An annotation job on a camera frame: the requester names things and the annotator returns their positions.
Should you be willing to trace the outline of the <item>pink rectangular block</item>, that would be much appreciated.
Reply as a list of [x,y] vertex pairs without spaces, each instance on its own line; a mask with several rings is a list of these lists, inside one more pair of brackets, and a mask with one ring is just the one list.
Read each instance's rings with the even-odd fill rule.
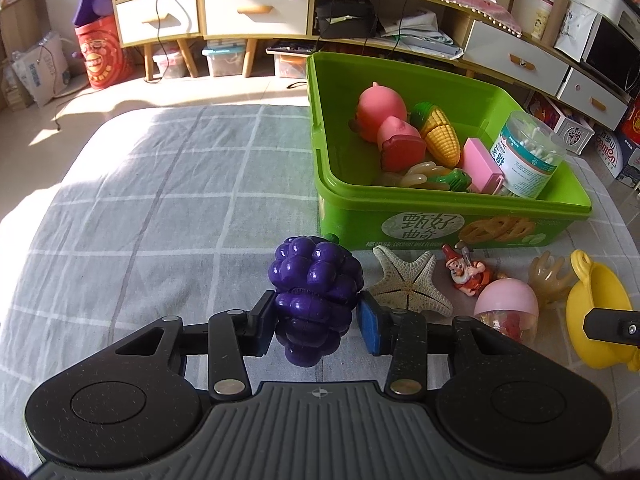
[[471,192],[495,195],[502,187],[503,172],[480,139],[465,141],[459,168],[471,178]]

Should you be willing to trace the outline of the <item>orange pumpkin toy green leaves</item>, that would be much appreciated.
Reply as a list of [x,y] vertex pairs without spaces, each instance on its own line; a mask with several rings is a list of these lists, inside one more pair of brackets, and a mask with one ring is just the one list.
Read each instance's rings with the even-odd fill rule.
[[471,177],[459,168],[449,169],[434,162],[420,162],[404,174],[383,172],[375,185],[394,188],[424,188],[424,190],[466,192],[472,184]]

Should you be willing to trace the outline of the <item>pink capsule egg toy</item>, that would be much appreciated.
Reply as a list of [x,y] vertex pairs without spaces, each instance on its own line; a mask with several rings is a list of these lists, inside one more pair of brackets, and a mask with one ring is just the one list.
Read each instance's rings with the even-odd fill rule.
[[538,299],[525,282],[502,278],[487,285],[480,293],[474,316],[500,334],[531,346],[538,327]]

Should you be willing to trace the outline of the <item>white patterned toy box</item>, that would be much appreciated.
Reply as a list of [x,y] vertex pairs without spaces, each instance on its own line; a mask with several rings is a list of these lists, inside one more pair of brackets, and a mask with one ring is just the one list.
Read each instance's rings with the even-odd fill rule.
[[594,136],[593,128],[581,114],[560,107],[539,92],[534,92],[527,99],[525,108],[553,130],[575,155],[581,155]]

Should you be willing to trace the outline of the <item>grey checked blanket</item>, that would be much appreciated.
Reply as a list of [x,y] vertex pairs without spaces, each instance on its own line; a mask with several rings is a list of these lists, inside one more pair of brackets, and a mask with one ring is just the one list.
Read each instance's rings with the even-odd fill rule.
[[[49,377],[164,315],[201,323],[249,309],[271,288],[276,247],[318,234],[309,108],[229,105],[136,110],[106,122],[64,180],[1,222],[1,456],[39,466],[24,423]],[[566,160],[593,211],[548,250],[581,249],[610,267],[639,309],[639,255],[587,162]],[[639,373],[590,370],[559,307],[541,312],[535,349],[596,384],[613,404],[598,463],[639,468]],[[390,358],[367,352],[355,322],[316,367],[291,365],[275,342],[249,360],[250,381],[376,379]]]

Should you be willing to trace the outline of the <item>red dwarf figurine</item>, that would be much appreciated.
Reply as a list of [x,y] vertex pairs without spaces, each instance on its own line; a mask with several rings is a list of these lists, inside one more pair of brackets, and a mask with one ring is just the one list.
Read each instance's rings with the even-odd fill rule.
[[488,266],[484,261],[474,260],[472,249],[462,240],[454,246],[443,244],[442,253],[454,288],[465,296],[478,297],[490,283],[508,277],[503,272]]

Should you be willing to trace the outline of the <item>purple plastic grape bunch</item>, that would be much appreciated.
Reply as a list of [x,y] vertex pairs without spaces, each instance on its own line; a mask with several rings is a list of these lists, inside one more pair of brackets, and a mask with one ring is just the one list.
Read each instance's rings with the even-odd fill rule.
[[278,246],[268,275],[286,358],[300,367],[317,365],[337,350],[352,324],[363,289],[361,263],[334,240],[299,235]]

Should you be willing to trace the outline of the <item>yellow toy pot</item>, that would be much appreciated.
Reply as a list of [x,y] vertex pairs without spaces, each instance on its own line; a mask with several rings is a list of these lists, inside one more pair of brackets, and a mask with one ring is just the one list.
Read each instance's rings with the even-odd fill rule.
[[587,366],[604,370],[624,364],[639,371],[639,311],[617,275],[574,250],[570,264],[578,281],[566,300],[565,319],[574,351]]

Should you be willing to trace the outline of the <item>long wooden TV cabinet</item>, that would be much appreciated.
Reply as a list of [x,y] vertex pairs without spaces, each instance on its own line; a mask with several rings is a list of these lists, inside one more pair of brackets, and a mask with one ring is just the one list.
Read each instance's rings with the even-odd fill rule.
[[112,0],[120,43],[240,38],[356,44],[519,84],[613,129],[629,99],[526,35],[496,0]]

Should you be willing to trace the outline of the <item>clear storage box blue lid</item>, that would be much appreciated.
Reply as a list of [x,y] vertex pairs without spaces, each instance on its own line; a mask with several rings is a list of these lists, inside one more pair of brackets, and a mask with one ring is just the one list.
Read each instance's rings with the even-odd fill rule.
[[232,44],[216,48],[204,48],[209,75],[212,77],[239,76],[243,73],[245,47]]

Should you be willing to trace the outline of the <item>beige starfish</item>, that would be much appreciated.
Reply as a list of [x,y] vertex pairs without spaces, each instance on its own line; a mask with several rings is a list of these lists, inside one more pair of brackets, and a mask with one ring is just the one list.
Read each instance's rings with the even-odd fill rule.
[[454,313],[450,300],[434,284],[437,259],[432,252],[427,250],[413,261],[400,258],[382,245],[372,252],[383,272],[382,278],[368,288],[378,304],[392,310],[434,312],[444,318]]

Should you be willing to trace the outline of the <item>translucent beige hand toy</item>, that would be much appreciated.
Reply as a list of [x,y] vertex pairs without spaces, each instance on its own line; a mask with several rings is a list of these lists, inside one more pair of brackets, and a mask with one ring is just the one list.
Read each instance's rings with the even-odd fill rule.
[[575,272],[565,258],[551,255],[548,250],[533,258],[528,268],[528,284],[541,309],[567,300],[576,281]]

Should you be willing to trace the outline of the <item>red printed bag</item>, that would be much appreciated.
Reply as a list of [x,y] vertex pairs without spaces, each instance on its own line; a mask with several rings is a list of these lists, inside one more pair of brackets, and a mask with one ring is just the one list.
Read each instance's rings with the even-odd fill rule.
[[132,75],[134,62],[120,45],[114,15],[76,27],[75,32],[91,88],[103,90]]

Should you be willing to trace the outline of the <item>green plastic storage bin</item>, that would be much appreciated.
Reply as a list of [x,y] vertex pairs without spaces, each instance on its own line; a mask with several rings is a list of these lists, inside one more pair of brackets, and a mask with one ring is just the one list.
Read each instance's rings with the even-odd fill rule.
[[350,249],[540,246],[591,214],[564,150],[499,87],[326,52],[307,80],[319,228]]

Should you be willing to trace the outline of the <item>pink pig toy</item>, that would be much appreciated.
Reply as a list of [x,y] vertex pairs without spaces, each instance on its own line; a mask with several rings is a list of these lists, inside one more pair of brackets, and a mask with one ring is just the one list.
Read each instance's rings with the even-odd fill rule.
[[425,159],[426,143],[409,124],[404,100],[390,87],[374,82],[363,90],[349,128],[376,145],[385,172],[404,172]]

